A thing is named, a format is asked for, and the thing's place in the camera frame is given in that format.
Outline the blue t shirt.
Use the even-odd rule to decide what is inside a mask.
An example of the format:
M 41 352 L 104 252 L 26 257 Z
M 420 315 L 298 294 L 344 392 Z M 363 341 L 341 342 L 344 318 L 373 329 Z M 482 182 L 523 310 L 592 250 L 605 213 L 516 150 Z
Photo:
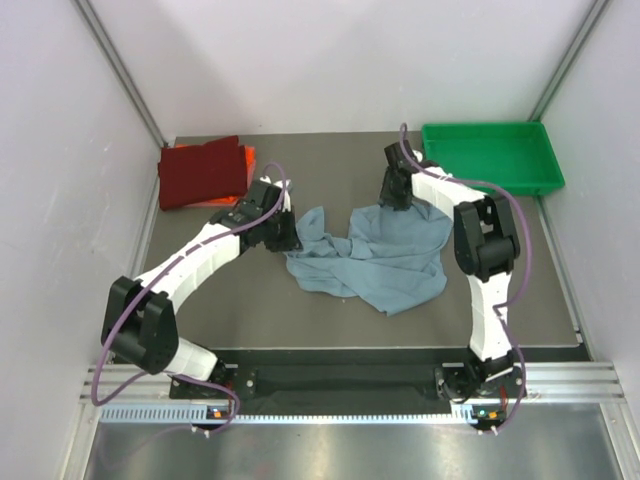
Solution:
M 358 297 L 393 316 L 445 290 L 441 251 L 452 227 L 432 206 L 395 211 L 373 205 L 353 210 L 348 234 L 339 237 L 326 229 L 318 206 L 297 222 L 302 249 L 286 254 L 286 268 L 304 291 Z

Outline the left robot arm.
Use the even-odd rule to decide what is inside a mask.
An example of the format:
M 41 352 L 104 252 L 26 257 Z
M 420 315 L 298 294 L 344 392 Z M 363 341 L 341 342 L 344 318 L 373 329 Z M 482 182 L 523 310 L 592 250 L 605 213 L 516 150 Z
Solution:
M 176 314 L 217 270 L 260 244 L 276 253 L 301 248 L 287 181 L 253 181 L 245 197 L 216 211 L 162 264 L 135 279 L 117 279 L 108 295 L 102 345 L 149 375 L 188 376 L 203 395 L 220 394 L 227 374 L 218 357 L 179 336 Z

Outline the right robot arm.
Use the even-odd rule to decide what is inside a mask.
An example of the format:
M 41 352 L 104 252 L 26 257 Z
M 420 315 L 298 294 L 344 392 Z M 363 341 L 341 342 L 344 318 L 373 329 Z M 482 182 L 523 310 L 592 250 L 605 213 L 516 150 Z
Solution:
M 513 371 L 515 352 L 503 325 L 515 261 L 520 255 L 511 204 L 465 185 L 434 163 L 420 164 L 419 154 L 401 140 L 384 148 L 387 167 L 379 199 L 406 210 L 413 201 L 430 204 L 453 222 L 454 254 L 471 292 L 472 332 L 466 381 L 442 386 L 456 397 L 487 396 Z

